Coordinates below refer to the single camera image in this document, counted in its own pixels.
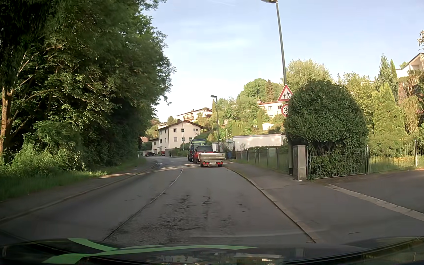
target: speed limit sign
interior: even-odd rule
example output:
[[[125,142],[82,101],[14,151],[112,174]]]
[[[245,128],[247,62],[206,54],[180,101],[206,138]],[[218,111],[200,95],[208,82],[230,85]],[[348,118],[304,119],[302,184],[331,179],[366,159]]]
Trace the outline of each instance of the speed limit sign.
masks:
[[[289,104],[286,103],[286,104],[282,105],[281,114],[282,114],[282,116],[287,117],[287,115],[289,114]]]

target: road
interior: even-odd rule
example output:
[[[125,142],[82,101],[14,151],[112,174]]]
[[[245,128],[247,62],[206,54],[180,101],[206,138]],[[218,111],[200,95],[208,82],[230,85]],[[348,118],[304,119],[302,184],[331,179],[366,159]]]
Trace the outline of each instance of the road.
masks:
[[[309,238],[247,180],[186,159],[0,224],[0,245],[89,238],[150,244],[284,244]]]

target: van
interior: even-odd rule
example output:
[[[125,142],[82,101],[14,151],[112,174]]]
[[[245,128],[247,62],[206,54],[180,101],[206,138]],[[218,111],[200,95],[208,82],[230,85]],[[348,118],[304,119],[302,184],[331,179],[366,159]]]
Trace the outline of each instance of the van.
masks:
[[[205,139],[192,139],[192,141],[189,143],[189,153],[187,155],[187,160],[189,162],[192,162],[194,159],[194,149],[201,145],[205,145]]]

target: triangular sign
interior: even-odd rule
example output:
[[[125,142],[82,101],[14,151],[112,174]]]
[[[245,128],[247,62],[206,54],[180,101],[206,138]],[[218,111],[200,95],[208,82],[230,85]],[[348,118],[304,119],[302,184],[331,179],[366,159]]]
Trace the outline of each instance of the triangular sign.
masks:
[[[281,95],[279,96],[278,101],[289,101],[292,95],[293,95],[292,91],[287,86],[287,84],[285,84],[284,88],[282,88],[282,92],[281,92]]]

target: red car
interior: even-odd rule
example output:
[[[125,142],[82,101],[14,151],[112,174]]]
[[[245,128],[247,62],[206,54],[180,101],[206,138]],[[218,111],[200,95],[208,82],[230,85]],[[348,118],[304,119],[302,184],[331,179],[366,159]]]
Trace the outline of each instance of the red car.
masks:
[[[194,150],[194,156],[193,156],[193,162],[194,164],[199,163],[200,159],[199,159],[199,154],[200,153],[214,153],[212,146],[210,145],[200,145],[198,147],[196,147],[196,149]]]

